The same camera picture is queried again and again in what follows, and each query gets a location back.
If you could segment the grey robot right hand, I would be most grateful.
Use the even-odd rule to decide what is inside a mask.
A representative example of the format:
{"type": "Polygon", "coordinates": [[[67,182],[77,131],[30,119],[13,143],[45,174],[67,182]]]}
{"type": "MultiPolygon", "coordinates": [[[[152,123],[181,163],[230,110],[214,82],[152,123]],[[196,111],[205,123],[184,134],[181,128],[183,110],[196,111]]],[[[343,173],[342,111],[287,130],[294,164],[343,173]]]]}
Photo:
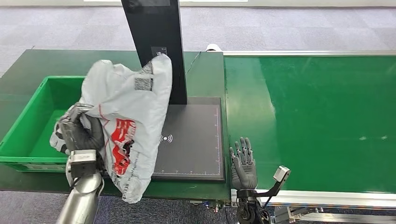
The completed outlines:
{"type": "Polygon", "coordinates": [[[231,159],[231,184],[236,190],[256,189],[258,185],[256,164],[249,138],[240,137],[235,149],[229,148],[231,159]]]}

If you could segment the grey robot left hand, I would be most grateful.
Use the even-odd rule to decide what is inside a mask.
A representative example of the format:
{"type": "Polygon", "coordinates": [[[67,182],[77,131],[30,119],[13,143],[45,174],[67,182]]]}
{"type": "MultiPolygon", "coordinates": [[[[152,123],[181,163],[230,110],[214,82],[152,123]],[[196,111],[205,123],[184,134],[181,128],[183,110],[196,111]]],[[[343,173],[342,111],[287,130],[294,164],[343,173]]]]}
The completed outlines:
{"type": "Polygon", "coordinates": [[[61,152],[70,154],[74,150],[101,150],[104,133],[98,118],[86,115],[93,106],[76,102],[60,117],[56,136],[64,141],[61,152]]]}

